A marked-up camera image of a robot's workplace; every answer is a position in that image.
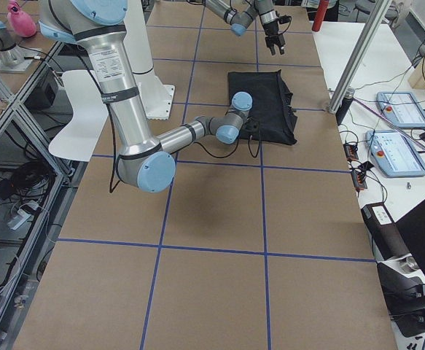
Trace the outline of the third robot base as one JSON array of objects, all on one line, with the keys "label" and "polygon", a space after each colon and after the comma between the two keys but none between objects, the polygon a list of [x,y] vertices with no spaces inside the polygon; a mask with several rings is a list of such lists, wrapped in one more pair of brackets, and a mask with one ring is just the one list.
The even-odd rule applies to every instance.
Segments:
[{"label": "third robot base", "polygon": [[31,65],[31,59],[25,59],[23,50],[0,21],[0,72],[23,73]]}]

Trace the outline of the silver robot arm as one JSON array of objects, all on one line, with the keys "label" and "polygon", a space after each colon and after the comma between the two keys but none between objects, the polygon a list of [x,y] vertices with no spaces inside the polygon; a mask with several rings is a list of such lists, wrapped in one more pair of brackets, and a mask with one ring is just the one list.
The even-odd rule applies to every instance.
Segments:
[{"label": "silver robot arm", "polygon": [[280,31],[281,24],[290,24],[292,17],[280,15],[272,1],[246,1],[248,6],[238,11],[231,1],[220,0],[195,1],[220,17],[229,26],[236,36],[242,36],[247,28],[258,18],[265,32],[266,47],[271,55],[276,54],[276,48],[281,55],[284,54],[285,38],[284,32]]},{"label": "silver robot arm", "polygon": [[253,100],[247,92],[237,92],[224,117],[199,116],[154,136],[125,50],[127,12],[126,1],[41,1],[39,25],[47,38],[78,44],[88,53],[95,85],[122,142],[113,174],[144,192],[158,193],[175,177],[173,153],[207,135],[234,143]]}]

